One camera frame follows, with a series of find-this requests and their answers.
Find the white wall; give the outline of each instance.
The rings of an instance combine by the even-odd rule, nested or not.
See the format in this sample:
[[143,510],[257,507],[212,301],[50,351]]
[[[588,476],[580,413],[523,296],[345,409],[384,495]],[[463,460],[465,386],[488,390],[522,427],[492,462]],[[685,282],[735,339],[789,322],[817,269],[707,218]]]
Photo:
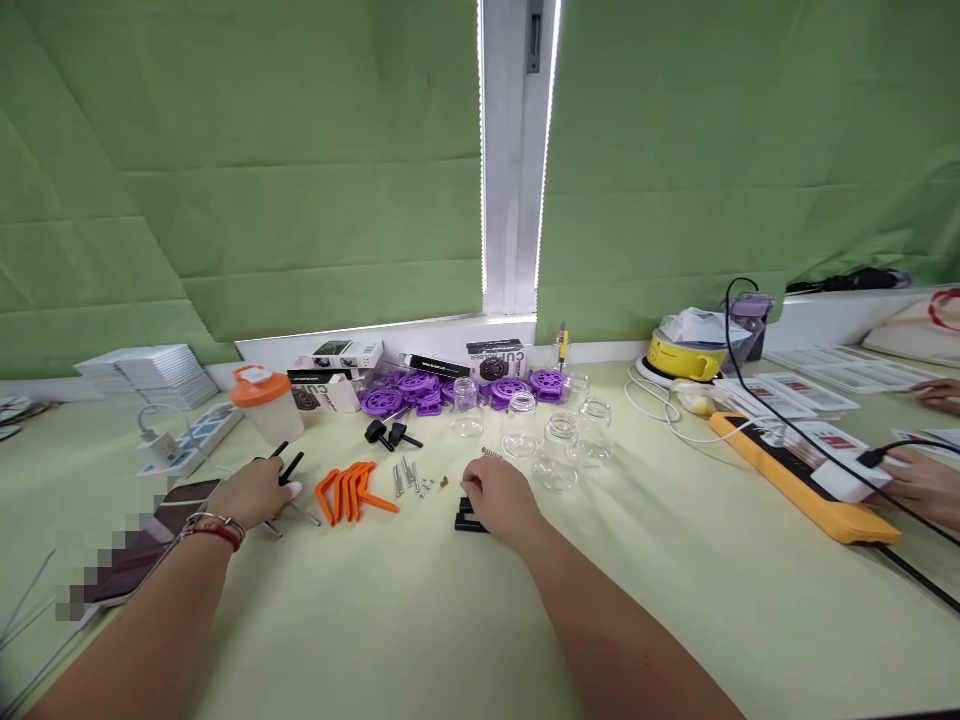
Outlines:
[[[860,342],[873,327],[881,324],[918,300],[931,294],[929,288],[905,290],[860,290],[818,293],[787,298],[780,320],[767,331],[767,350],[796,350],[814,345],[849,345]],[[576,340],[576,328],[571,328]],[[464,359],[466,344],[481,340],[517,338],[532,345],[536,334],[535,315],[456,317],[396,323],[336,332],[308,333],[264,340],[243,340],[237,349],[243,363],[210,365],[207,371],[221,390],[233,387],[231,372],[255,363],[283,372],[300,355],[309,355],[327,340],[381,339],[387,355],[415,352],[451,360]],[[647,341],[577,343],[570,346],[568,360],[574,364],[633,360],[646,352]],[[553,359],[552,346],[531,347],[533,365]],[[83,378],[47,380],[0,380],[0,397],[29,395],[39,400],[75,402],[101,396]]]

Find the white cable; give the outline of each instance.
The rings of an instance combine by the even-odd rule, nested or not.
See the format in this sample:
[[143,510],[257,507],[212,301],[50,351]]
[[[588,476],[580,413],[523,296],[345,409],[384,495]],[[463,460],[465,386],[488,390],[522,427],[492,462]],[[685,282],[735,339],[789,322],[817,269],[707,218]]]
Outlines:
[[16,619],[17,615],[20,613],[20,608],[23,607],[23,603],[27,600],[27,595],[30,594],[30,591],[33,590],[33,586],[37,584],[37,580],[40,579],[40,576],[43,574],[43,571],[47,569],[47,565],[50,564],[50,559],[53,557],[53,554],[57,551],[56,548],[47,553],[47,557],[43,559],[43,562],[40,563],[40,569],[37,570],[37,574],[33,576],[33,580],[30,581],[30,584],[27,586],[27,589],[23,591],[23,595],[20,596],[20,601],[17,603],[17,606],[13,609],[10,618],[7,620],[7,624],[3,626],[3,632],[0,632],[0,645],[3,644],[3,641],[7,637],[7,631],[10,630],[10,626],[13,625],[13,621]]
[[[762,421],[762,420],[774,420],[774,419],[776,419],[776,418],[773,417],[773,415],[761,415],[761,416],[752,418],[751,420],[747,420],[747,422],[745,422],[745,423],[743,423],[742,425],[740,425],[739,427],[737,427],[736,430],[733,430],[732,432],[729,432],[729,433],[727,433],[726,435],[723,435],[723,436],[721,436],[721,437],[716,437],[716,438],[710,438],[709,440],[698,440],[697,438],[687,437],[686,435],[682,435],[682,434],[674,427],[674,424],[680,420],[680,418],[682,417],[682,415],[680,414],[680,411],[677,409],[677,406],[674,405],[672,402],[670,402],[670,391],[667,390],[666,388],[660,386],[660,385],[657,385],[655,382],[652,382],[652,381],[650,381],[650,380],[647,380],[646,378],[643,378],[643,377],[634,377],[634,375],[633,375],[633,368],[630,367],[630,366],[627,367],[627,375],[629,376],[630,379],[624,384],[624,386],[623,386],[623,392],[624,392],[624,394],[627,396],[627,400],[630,401],[630,404],[633,405],[637,410],[639,410],[640,412],[642,412],[644,415],[646,415],[648,418],[651,418],[652,420],[656,420],[657,422],[666,423],[667,427],[670,428],[670,432],[672,432],[674,435],[676,435],[676,436],[677,436],[678,438],[680,438],[681,440],[685,440],[686,442],[697,443],[697,444],[700,444],[700,445],[707,445],[707,444],[715,443],[715,442],[723,442],[723,441],[728,440],[729,438],[733,437],[734,435],[736,435],[738,432],[744,430],[745,428],[747,428],[747,427],[749,427],[749,426],[751,426],[751,425],[756,425],[758,422],[760,422],[760,421]],[[657,417],[656,415],[653,415],[652,413],[648,413],[648,412],[647,412],[646,410],[644,410],[642,407],[640,407],[639,405],[637,405],[636,401],[633,399],[633,396],[630,395],[630,386],[631,386],[631,385],[636,385],[636,386],[639,387],[641,390],[643,390],[645,393],[647,393],[647,394],[650,395],[651,397],[653,397],[653,398],[655,398],[656,400],[658,400],[658,401],[661,403],[661,405],[663,406],[663,417]]]
[[60,643],[60,647],[54,651],[53,655],[47,658],[47,661],[43,664],[43,667],[41,667],[40,670],[37,671],[37,674],[30,679],[30,682],[27,683],[26,687],[24,687],[23,690],[21,690],[17,696],[3,709],[3,712],[0,713],[0,718],[9,717],[10,713],[17,707],[17,705],[20,704],[23,698],[27,696],[27,693],[29,693],[30,690],[33,689],[33,686],[43,677],[43,674],[47,671],[47,668],[53,665],[53,662],[60,657],[60,653],[62,653],[71,643],[71,641],[77,635],[79,635],[80,632],[87,627],[87,625],[90,624],[90,621],[93,620],[93,618],[95,618],[99,612],[100,606],[94,605],[83,614],[83,617],[80,618],[80,621],[74,626],[73,630],[70,631],[70,634],[67,635],[66,639],[62,643]]
[[190,437],[190,440],[193,442],[193,446],[196,448],[197,452],[200,454],[200,457],[202,457],[204,460],[206,460],[208,463],[213,465],[218,470],[223,470],[224,472],[228,472],[231,475],[237,472],[233,468],[228,468],[224,465],[220,465],[219,463],[215,463],[213,460],[210,459],[210,456],[207,455],[206,451],[202,447],[200,447],[200,443],[193,436],[193,429],[190,427],[190,421],[187,420],[186,413],[183,412],[183,410],[178,408],[176,405],[169,405],[167,403],[150,403],[149,405],[144,405],[142,408],[140,408],[140,412],[137,413],[137,425],[140,426],[141,434],[148,434],[153,432],[152,430],[144,426],[143,414],[150,408],[158,408],[158,407],[169,408],[170,410],[180,413],[180,418],[183,420],[183,424],[186,425],[187,427],[187,435]]

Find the power strip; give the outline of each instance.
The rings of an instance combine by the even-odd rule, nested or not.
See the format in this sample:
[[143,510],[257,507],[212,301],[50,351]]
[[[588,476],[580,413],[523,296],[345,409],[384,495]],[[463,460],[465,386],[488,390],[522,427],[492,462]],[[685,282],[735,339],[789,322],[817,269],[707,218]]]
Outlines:
[[200,443],[200,449],[203,450],[203,453],[197,452],[193,446],[193,441],[190,439],[190,434],[184,432],[177,438],[183,452],[176,460],[165,468],[147,465],[137,473],[137,477],[156,475],[170,478],[190,477],[203,464],[203,454],[209,455],[212,453],[227,436],[227,433],[233,429],[233,426],[240,422],[241,417],[243,417],[243,412],[234,407],[233,403],[217,403],[190,426],[190,430]]
[[[732,433],[747,419],[733,413],[714,413],[710,427],[718,435]],[[827,535],[844,545],[879,542],[892,545],[903,534],[863,505],[842,503],[812,479],[814,469],[786,448],[771,447],[750,426],[727,439],[760,473]]]

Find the black cable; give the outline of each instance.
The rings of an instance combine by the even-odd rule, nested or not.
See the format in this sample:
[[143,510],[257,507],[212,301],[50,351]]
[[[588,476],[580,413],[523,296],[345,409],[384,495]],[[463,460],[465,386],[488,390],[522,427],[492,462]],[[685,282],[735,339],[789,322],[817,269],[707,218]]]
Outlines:
[[894,448],[903,447],[904,445],[926,445],[928,447],[938,447],[960,455],[960,448],[954,445],[947,445],[946,443],[938,443],[934,442],[933,440],[898,440],[895,443],[890,443],[889,445],[884,445],[883,447],[864,451],[864,453],[857,458],[857,462],[864,467],[876,467],[883,462],[883,458],[888,452]]
[[957,602],[954,598],[946,593],[943,588],[934,583],[930,578],[924,575],[922,572],[917,570],[913,565],[908,563],[902,557],[897,555],[893,550],[891,550],[887,545],[883,543],[870,543],[868,547],[873,548],[878,553],[887,558],[890,562],[896,565],[898,568],[903,570],[907,575],[912,577],[918,583],[923,585],[927,590],[937,596],[937,598],[946,605],[948,608],[953,610],[955,613],[960,615],[960,602]]
[[758,397],[758,396],[756,395],[756,393],[753,392],[753,390],[751,390],[750,388],[747,387],[747,383],[744,382],[744,380],[743,380],[743,375],[742,375],[741,372],[740,372],[740,363],[737,362],[737,357],[736,357],[736,355],[735,355],[734,352],[733,352],[733,344],[730,342],[730,291],[733,289],[733,286],[734,286],[738,281],[740,281],[740,280],[744,280],[744,281],[750,283],[751,285],[753,285],[754,290],[759,290],[759,287],[757,286],[757,284],[756,284],[753,280],[751,280],[751,279],[748,278],[748,277],[735,277],[733,280],[730,281],[730,284],[727,285],[727,292],[726,292],[725,295],[724,295],[724,331],[725,331],[725,336],[726,336],[726,340],[727,340],[727,352],[730,353],[730,364],[733,365],[733,369],[734,369],[734,370],[736,371],[736,373],[737,373],[737,379],[740,381],[740,385],[743,387],[744,391],[747,392],[747,393],[748,393],[754,400],[756,400],[758,403],[760,403],[760,404],[763,405],[765,408],[767,408],[767,409],[768,409],[771,413],[773,413],[777,418],[779,418],[780,421],[783,422],[784,425],[786,425],[787,427],[791,428],[795,433],[797,433],[797,435],[799,435],[801,438],[803,438],[804,440],[806,440],[807,443],[809,443],[811,446],[813,446],[813,448],[814,448],[817,452],[819,452],[821,455],[823,455],[825,458],[827,458],[827,460],[830,460],[831,462],[836,463],[836,465],[837,465],[838,467],[842,468],[843,470],[846,470],[848,473],[850,473],[851,475],[853,475],[857,480],[859,480],[859,481],[862,482],[864,485],[866,485],[868,488],[870,488],[871,490],[873,490],[877,495],[879,495],[880,497],[882,497],[882,498],[884,498],[885,500],[887,500],[891,505],[893,505],[894,507],[899,508],[901,511],[905,512],[907,515],[909,515],[910,517],[912,517],[914,520],[916,520],[917,522],[919,522],[921,525],[924,525],[924,526],[926,526],[927,528],[929,528],[930,530],[933,530],[933,532],[935,532],[935,533],[936,533],[937,535],[939,535],[940,537],[944,538],[947,542],[949,542],[949,543],[957,546],[958,548],[960,548],[960,540],[957,540],[956,538],[954,538],[953,536],[951,536],[949,533],[945,532],[944,530],[941,530],[941,529],[938,528],[936,525],[934,525],[932,522],[930,522],[929,520],[927,520],[927,519],[926,519],[925,517],[923,517],[922,515],[919,515],[919,514],[917,514],[916,512],[914,512],[913,510],[911,510],[910,508],[908,508],[906,505],[904,505],[903,503],[901,503],[899,500],[897,500],[897,499],[896,499],[895,497],[893,497],[892,495],[884,492],[883,490],[881,490],[880,488],[878,488],[876,485],[874,485],[872,482],[870,482],[869,480],[867,480],[867,479],[864,478],[863,476],[857,474],[856,472],[854,472],[853,470],[851,470],[850,468],[848,468],[848,467],[847,467],[846,465],[844,465],[843,463],[839,462],[836,458],[831,457],[830,453],[828,453],[826,450],[824,450],[824,449],[821,448],[819,445],[817,445],[813,440],[811,440],[809,437],[807,437],[807,435],[806,435],[800,428],[798,428],[798,427],[797,427],[796,425],[794,425],[792,422],[790,422],[789,420],[787,420],[787,418],[785,418],[783,415],[781,415],[779,412],[777,412],[777,410],[776,410],[775,408],[771,407],[766,401],[764,401],[763,398]]

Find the red bracelet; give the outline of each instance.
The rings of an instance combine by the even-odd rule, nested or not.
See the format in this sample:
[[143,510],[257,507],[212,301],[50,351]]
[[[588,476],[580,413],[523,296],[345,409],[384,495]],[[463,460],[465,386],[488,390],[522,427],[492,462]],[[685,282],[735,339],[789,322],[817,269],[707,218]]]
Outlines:
[[202,527],[202,528],[195,527],[190,530],[191,535],[194,533],[200,533],[200,532],[207,533],[209,535],[219,535],[228,543],[233,545],[234,552],[240,549],[240,538],[238,538],[232,532],[230,532],[225,527],[223,527],[223,525],[207,525],[206,527]]

